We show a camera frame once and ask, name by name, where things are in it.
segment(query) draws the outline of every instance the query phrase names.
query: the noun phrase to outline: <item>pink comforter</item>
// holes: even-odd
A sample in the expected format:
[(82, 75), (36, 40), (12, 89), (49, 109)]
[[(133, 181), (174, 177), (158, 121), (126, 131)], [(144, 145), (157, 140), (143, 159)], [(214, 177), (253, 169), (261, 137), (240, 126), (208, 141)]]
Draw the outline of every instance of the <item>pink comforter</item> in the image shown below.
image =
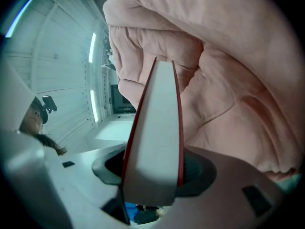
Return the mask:
[(133, 106), (155, 56), (174, 60), (185, 144), (240, 158), (273, 179), (297, 172), (304, 62), (271, 1), (108, 0), (103, 10), (119, 90)]

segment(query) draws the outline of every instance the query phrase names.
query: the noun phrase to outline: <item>blue object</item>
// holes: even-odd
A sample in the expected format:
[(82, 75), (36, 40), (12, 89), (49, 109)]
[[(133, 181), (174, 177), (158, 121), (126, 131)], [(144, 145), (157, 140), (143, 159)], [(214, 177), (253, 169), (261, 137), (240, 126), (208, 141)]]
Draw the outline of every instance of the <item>blue object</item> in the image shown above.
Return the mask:
[(132, 204), (132, 203), (127, 203), (125, 202), (125, 208), (126, 208), (126, 212), (127, 212), (127, 215), (129, 217), (129, 220), (134, 222), (134, 217), (140, 213), (140, 210), (136, 207), (135, 204)]

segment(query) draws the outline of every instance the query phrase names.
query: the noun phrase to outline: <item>light fixture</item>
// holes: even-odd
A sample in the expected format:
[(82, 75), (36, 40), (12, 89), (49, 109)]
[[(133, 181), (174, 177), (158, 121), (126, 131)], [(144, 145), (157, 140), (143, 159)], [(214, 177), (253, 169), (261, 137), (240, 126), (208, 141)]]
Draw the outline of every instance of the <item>light fixture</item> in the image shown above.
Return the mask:
[(94, 99), (94, 90), (90, 90), (90, 97), (91, 97), (91, 104), (92, 104), (94, 121), (98, 122), (96, 106), (95, 106), (95, 99)]
[(94, 43), (95, 43), (95, 33), (92, 35), (91, 45), (90, 45), (90, 52), (89, 52), (89, 62), (92, 63), (93, 58), (93, 50), (94, 50)]
[(14, 19), (13, 23), (10, 25), (10, 28), (9, 30), (6, 32), (6, 35), (5, 37), (11, 37), (16, 26), (17, 26), (17, 23), (18, 21), (20, 20), (22, 14), (25, 12), (26, 8), (28, 7), (28, 5), (30, 4), (30, 2), (32, 2), (33, 0), (29, 0), (24, 6), (23, 8), (20, 10), (20, 12), (17, 14), (16, 18)]

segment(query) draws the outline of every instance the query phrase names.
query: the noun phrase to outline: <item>red edge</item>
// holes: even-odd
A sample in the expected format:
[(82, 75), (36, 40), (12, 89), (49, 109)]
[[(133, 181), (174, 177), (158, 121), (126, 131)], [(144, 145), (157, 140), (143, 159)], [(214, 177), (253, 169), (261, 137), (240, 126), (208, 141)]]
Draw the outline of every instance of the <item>red edge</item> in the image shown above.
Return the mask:
[(177, 92), (177, 104), (178, 104), (178, 117), (179, 117), (179, 170), (178, 170), (178, 183), (177, 186), (183, 185), (183, 120), (182, 120), (182, 108), (181, 108), (181, 99), (180, 99), (180, 90), (178, 85), (178, 77), (175, 68), (175, 63), (172, 61), (173, 64), (173, 73), (175, 76), (175, 83), (176, 83), (176, 92)]
[(145, 94), (146, 94), (148, 83), (149, 83), (149, 81), (151, 79), (151, 76), (152, 76), (152, 72), (153, 72), (154, 66), (156, 64), (156, 60), (157, 60), (157, 57), (155, 57), (155, 59), (153, 61), (152, 69), (151, 69), (151, 71), (149, 73), (146, 85), (144, 87), (144, 90), (143, 90), (143, 93), (142, 93), (142, 96), (141, 96), (141, 99), (140, 99), (140, 102), (139, 102), (139, 106), (138, 106), (137, 112), (136, 112), (135, 117), (134, 117), (132, 129), (130, 131), (127, 147), (126, 147), (126, 150), (125, 150), (125, 153), (124, 153), (124, 157), (123, 157), (122, 184), (124, 183), (124, 180), (125, 180), (126, 169), (127, 169), (127, 164), (128, 164), (128, 158), (129, 158), (129, 155), (130, 155), (130, 150), (131, 150), (131, 147), (132, 147), (132, 142), (133, 142), (135, 130), (136, 130), (136, 127), (137, 127), (137, 124), (138, 124), (138, 120), (139, 120), (139, 116), (140, 116), (140, 111), (141, 111), (141, 108), (142, 108), (143, 100), (144, 100), (144, 97), (145, 97)]

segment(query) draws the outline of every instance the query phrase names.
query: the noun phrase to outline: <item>white ceiling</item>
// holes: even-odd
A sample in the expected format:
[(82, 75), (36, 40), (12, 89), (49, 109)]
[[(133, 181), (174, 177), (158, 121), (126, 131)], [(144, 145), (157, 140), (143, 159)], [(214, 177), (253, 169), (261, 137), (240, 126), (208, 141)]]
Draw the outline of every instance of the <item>white ceiling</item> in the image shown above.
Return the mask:
[(40, 100), (53, 97), (58, 110), (49, 114), (44, 133), (69, 153), (88, 150), (84, 136), (95, 127), (90, 90), (99, 121), (111, 114), (108, 71), (101, 69), (108, 63), (107, 39), (108, 28), (93, 0), (33, 0), (7, 40), (5, 55), (27, 86)]

